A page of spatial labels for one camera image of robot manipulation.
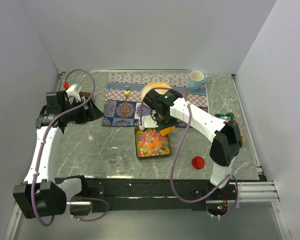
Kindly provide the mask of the yellow plastic scoop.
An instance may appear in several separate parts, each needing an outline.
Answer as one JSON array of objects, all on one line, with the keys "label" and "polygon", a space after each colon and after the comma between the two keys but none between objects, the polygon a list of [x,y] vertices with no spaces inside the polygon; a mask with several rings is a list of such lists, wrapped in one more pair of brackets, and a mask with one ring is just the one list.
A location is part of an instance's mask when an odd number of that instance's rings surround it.
[{"label": "yellow plastic scoop", "polygon": [[163,128],[163,129],[159,129],[158,127],[156,128],[156,130],[159,132],[159,134],[161,136],[166,136],[168,135],[169,133],[173,132],[175,130],[176,126],[170,126],[170,127],[166,127],[166,128]]}]

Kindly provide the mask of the square tin of translucent candies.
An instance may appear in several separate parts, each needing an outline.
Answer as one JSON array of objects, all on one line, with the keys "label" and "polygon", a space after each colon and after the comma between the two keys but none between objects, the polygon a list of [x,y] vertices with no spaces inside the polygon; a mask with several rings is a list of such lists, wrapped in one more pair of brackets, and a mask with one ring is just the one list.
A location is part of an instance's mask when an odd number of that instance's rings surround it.
[{"label": "square tin of translucent candies", "polygon": [[134,141],[136,157],[139,161],[168,158],[171,155],[169,136],[162,136],[154,128],[141,130],[135,127]]}]

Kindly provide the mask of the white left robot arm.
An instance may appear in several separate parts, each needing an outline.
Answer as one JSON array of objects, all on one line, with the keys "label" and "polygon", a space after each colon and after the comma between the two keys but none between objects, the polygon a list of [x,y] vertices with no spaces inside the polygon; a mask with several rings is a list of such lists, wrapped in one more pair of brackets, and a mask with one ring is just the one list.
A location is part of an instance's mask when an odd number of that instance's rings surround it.
[{"label": "white left robot arm", "polygon": [[46,105],[35,121],[36,145],[29,171],[13,188],[13,197],[27,219],[37,219],[47,227],[44,217],[62,215],[71,199],[84,201],[92,196],[83,175],[66,177],[60,184],[55,181],[57,151],[68,123],[85,124],[104,116],[92,96],[65,90],[46,94]]}]

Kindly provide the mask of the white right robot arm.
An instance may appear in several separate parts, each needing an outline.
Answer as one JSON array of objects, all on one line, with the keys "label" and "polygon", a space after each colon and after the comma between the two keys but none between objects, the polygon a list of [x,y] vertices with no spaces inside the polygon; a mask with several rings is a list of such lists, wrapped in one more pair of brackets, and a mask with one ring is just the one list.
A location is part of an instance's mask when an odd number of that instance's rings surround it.
[{"label": "white right robot arm", "polygon": [[210,158],[213,160],[209,194],[221,199],[227,192],[233,160],[243,145],[238,123],[217,118],[190,103],[187,97],[172,88],[154,87],[141,91],[142,103],[155,111],[154,116],[141,114],[139,128],[156,129],[165,136],[179,121],[203,134],[210,142]]}]

